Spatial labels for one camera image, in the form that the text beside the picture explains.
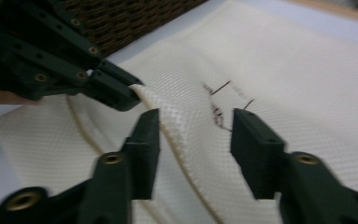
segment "bolt hole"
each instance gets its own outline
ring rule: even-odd
[[[39,82],[46,82],[48,80],[48,76],[44,74],[36,74],[36,76],[34,76],[34,79]]]
[[[77,73],[77,77],[80,79],[84,79],[84,78],[88,77],[88,75],[87,75],[87,73],[79,72],[79,73]]]
[[[98,50],[94,47],[91,47],[91,48],[89,48],[89,52],[92,54],[96,54],[96,53],[98,53]]]
[[[318,163],[318,160],[316,160],[316,158],[309,156],[309,155],[297,155],[296,159],[299,162],[309,164],[309,165],[314,165],[314,164]]]
[[[110,156],[106,156],[104,159],[103,159],[103,162],[105,164],[116,164],[116,163],[119,163],[121,162],[123,159],[118,156],[118,155],[110,155]]]
[[[25,192],[12,198],[7,203],[7,210],[18,211],[29,208],[39,202],[40,195],[37,192]]]
[[[71,23],[72,23],[74,26],[80,25],[80,21],[78,21],[77,19],[71,19]]]

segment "textured white cloth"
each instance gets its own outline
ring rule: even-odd
[[[316,154],[358,190],[358,45],[233,1],[120,66],[145,83],[132,88],[147,109],[160,108],[165,136],[156,200],[136,203],[138,223],[280,222],[276,202],[253,200],[229,153],[232,108],[251,99],[248,109],[289,151]],[[120,148],[146,111],[70,102],[51,97],[0,118],[0,141],[24,186],[59,192],[86,178],[95,148]]]

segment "brass screw insert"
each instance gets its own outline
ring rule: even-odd
[[[77,19],[71,19],[71,23],[72,23],[72,25],[74,25],[74,26],[80,25],[80,21],[78,21]]]
[[[98,50],[94,47],[91,47],[91,48],[89,48],[89,52],[92,54],[96,54],[96,53],[98,53]]]
[[[48,76],[46,76],[44,74],[36,74],[34,76],[34,79],[38,82],[46,82],[46,81],[48,81]]]
[[[105,158],[103,158],[103,163],[105,163],[107,165],[111,165],[111,164],[119,163],[122,160],[123,160],[123,158],[118,155],[110,155],[110,156],[106,156]]]
[[[309,155],[296,155],[296,159],[299,162],[308,164],[308,165],[315,165],[318,164],[318,160],[312,156]]]
[[[24,192],[10,199],[10,201],[7,202],[6,209],[8,211],[19,211],[25,208],[29,208],[39,202],[40,198],[41,197],[38,192]]]
[[[76,76],[80,79],[84,79],[84,78],[88,77],[87,73],[85,73],[85,72],[79,72],[76,74]]]

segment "wicker basket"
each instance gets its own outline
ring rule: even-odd
[[[65,0],[63,3],[83,22],[85,37],[106,56],[203,2]]]

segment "human hand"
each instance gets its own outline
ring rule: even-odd
[[[37,105],[37,101],[24,99],[10,91],[0,91],[0,105]]]

